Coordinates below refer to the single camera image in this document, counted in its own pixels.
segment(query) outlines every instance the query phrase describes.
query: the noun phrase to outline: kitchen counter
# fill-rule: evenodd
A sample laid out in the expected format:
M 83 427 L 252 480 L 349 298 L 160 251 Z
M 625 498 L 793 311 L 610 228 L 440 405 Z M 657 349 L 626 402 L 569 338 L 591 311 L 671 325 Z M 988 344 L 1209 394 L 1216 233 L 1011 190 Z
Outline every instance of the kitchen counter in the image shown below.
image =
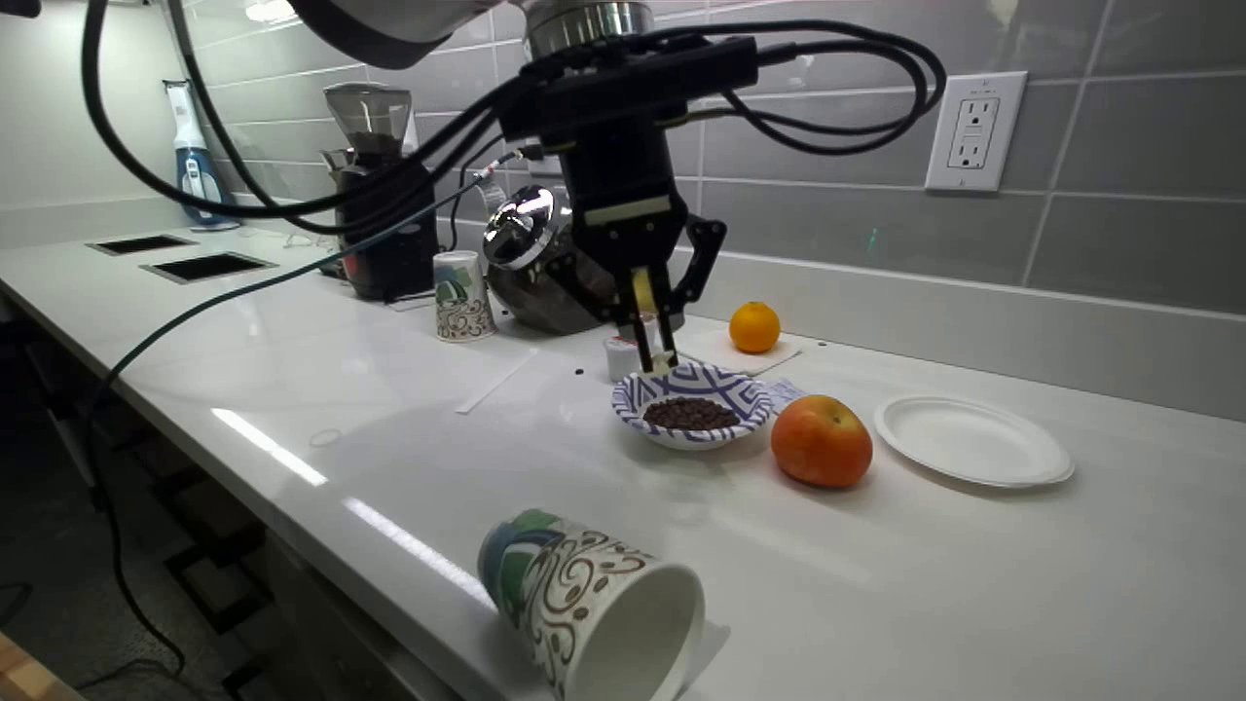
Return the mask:
M 195 238 L 277 263 L 288 233 Z M 94 366 L 242 274 L 170 285 L 83 241 L 7 250 L 6 292 Z M 474 585 L 482 532 L 556 508 L 696 570 L 688 701 L 1241 695 L 1246 425 L 789 338 L 766 368 L 844 397 L 1002 402 L 1080 462 L 1061 492 L 954 488 L 876 442 L 844 493 L 774 476 L 766 440 L 679 454 L 609 410 L 605 329 L 446 344 L 431 298 L 353 303 L 303 277 L 216 306 L 125 397 L 464 695 L 551 695 Z

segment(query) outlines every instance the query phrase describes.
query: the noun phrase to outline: wall outlet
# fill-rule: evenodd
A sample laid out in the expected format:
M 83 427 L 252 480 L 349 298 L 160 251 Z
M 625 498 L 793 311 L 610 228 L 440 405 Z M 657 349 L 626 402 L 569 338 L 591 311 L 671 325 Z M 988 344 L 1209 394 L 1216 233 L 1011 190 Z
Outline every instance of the wall outlet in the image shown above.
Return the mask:
M 1023 76 L 1023 68 L 1010 68 L 945 83 L 928 190 L 1002 190 Z

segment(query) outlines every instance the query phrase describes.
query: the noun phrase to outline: coffee beans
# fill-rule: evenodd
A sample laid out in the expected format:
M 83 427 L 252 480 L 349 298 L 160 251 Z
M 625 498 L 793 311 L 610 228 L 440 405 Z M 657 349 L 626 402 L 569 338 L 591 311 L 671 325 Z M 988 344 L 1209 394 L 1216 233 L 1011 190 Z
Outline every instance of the coffee beans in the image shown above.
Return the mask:
M 675 402 L 657 402 L 645 410 L 645 419 L 652 425 L 664 425 L 664 427 L 727 427 L 727 425 L 741 425 L 738 414 L 727 414 L 723 405 L 718 402 L 702 402 L 702 397 L 675 397 Z

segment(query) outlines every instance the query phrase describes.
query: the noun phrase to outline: coffee grinder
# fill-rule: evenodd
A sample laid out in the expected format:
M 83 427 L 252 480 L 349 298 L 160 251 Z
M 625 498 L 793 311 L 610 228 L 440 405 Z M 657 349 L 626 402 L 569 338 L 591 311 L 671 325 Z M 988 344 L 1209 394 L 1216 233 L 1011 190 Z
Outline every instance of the coffee grinder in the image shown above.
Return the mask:
M 381 172 L 403 158 L 414 96 L 410 90 L 381 85 L 336 85 L 322 94 L 340 129 L 349 139 L 349 166 L 336 166 L 340 190 L 375 187 Z M 431 206 L 431 184 L 410 190 L 414 180 L 369 190 L 365 197 L 340 206 L 343 244 L 375 233 L 369 216 L 405 197 L 414 209 Z M 431 288 L 436 216 L 405 222 L 385 241 L 348 251 L 343 277 L 360 298 L 397 298 L 405 292 Z

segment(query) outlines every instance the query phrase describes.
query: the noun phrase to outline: patterned bowl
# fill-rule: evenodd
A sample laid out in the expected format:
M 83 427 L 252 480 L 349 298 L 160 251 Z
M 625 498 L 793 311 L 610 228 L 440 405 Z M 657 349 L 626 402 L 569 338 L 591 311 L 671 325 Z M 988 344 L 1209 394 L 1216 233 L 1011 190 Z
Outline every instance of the patterned bowl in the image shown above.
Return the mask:
M 702 397 L 702 402 L 723 405 L 727 414 L 738 414 L 738 425 L 727 425 L 727 427 L 652 425 L 645 410 L 653 402 L 675 402 L 675 397 Z M 723 447 L 731 440 L 761 433 L 774 414 L 771 397 L 749 375 L 731 375 L 731 368 L 718 368 L 718 366 L 702 366 L 702 362 L 680 362 L 665 376 L 626 375 L 617 384 L 610 410 L 626 427 L 643 433 L 653 442 L 679 447 L 679 451 Z

